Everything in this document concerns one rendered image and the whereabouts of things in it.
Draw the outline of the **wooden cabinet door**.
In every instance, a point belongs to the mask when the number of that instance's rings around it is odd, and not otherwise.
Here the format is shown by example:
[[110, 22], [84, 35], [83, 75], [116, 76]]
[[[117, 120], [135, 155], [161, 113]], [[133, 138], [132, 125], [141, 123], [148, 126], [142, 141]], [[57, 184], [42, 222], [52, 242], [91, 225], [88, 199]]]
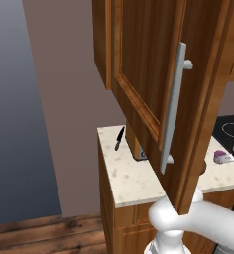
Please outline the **wooden cabinet door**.
[[[189, 211], [234, 51], [234, 0], [112, 0], [112, 91], [166, 195]], [[170, 153], [160, 171], [167, 106], [180, 42], [184, 72]]]

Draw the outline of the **wooden base cabinet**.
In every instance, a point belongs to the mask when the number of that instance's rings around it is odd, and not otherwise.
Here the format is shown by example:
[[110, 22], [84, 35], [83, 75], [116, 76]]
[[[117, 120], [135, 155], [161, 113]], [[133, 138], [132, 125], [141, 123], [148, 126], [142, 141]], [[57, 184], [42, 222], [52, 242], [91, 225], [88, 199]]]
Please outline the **wooden base cabinet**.
[[[148, 219], [148, 211], [153, 203], [146, 201], [117, 208], [106, 159], [98, 141], [100, 210], [107, 253], [143, 254], [146, 245], [156, 234]], [[231, 209], [234, 207], [234, 189], [206, 193], [204, 199]], [[211, 240], [190, 232], [184, 234], [183, 243], [192, 254], [212, 254], [216, 245]]]

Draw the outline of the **wooden block with grey base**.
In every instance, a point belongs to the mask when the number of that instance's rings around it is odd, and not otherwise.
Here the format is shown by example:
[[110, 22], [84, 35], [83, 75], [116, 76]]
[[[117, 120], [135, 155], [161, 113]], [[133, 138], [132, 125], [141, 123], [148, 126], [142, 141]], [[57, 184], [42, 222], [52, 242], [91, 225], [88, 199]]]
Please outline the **wooden block with grey base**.
[[126, 122], [126, 141], [131, 150], [133, 158], [137, 161], [143, 161], [147, 159], [145, 152], [143, 151], [134, 131], [132, 130], [129, 122]]

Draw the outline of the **purple and white jar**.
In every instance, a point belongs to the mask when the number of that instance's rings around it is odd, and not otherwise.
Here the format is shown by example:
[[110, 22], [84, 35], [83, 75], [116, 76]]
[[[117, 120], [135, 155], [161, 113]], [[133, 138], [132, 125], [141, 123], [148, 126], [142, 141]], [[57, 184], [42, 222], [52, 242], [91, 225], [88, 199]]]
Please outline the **purple and white jar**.
[[224, 151], [216, 150], [214, 152], [213, 161], [216, 164], [231, 163], [231, 162], [234, 162], [234, 156], [232, 154], [226, 153]]

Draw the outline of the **black hob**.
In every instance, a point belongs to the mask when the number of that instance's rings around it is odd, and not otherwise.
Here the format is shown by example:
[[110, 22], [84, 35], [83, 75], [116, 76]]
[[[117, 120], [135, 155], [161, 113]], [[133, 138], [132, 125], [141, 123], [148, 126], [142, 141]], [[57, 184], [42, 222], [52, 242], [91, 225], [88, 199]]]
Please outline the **black hob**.
[[212, 136], [231, 152], [234, 146], [234, 115], [218, 116]]

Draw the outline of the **black handled knife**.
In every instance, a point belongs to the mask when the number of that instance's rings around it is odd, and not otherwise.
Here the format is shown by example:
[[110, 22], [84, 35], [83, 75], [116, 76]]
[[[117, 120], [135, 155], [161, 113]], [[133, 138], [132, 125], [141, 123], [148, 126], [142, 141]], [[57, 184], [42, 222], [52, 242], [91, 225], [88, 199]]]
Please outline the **black handled knife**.
[[117, 136], [117, 142], [116, 142], [116, 145], [115, 145], [115, 151], [118, 151], [119, 149], [119, 146], [120, 146], [120, 143], [121, 143], [121, 139], [123, 137], [123, 134], [124, 134], [124, 130], [125, 130], [125, 126], [122, 127], [122, 129], [120, 130], [118, 136]]

